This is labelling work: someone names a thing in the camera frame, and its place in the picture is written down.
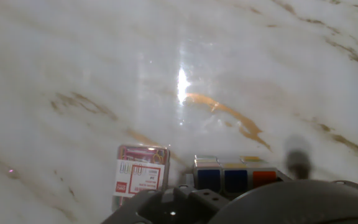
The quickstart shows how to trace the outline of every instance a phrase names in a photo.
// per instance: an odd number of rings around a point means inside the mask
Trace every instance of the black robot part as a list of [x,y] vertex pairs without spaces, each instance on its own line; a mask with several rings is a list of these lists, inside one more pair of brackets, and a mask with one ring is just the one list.
[[358,184],[317,180],[269,184],[233,201],[187,185],[143,191],[102,224],[358,223]]

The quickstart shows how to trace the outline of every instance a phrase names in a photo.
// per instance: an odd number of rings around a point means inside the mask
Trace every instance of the orange square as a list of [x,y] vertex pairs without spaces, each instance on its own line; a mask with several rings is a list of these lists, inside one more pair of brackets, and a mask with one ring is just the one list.
[[253,184],[254,188],[271,184],[277,181],[276,172],[274,171],[254,171]]

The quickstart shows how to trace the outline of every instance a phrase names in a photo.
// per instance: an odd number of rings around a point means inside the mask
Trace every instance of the rubik's cube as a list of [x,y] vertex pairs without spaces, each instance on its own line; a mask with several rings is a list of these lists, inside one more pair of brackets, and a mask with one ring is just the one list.
[[255,156],[195,156],[193,175],[197,189],[228,197],[277,181],[277,169]]

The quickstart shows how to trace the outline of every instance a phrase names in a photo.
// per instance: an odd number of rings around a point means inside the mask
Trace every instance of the blue square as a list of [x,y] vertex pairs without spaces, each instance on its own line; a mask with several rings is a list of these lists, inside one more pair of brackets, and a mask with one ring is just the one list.
[[199,170],[198,171],[198,190],[210,189],[216,193],[221,191],[221,171],[220,170]]
[[246,170],[225,170],[224,189],[227,193],[238,194],[248,189],[248,173]]

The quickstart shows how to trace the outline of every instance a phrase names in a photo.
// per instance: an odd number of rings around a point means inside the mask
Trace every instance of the marble surface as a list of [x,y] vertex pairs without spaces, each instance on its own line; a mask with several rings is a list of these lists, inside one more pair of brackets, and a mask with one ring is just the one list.
[[358,0],[0,0],[0,223],[99,223],[117,147],[310,143],[358,182]]

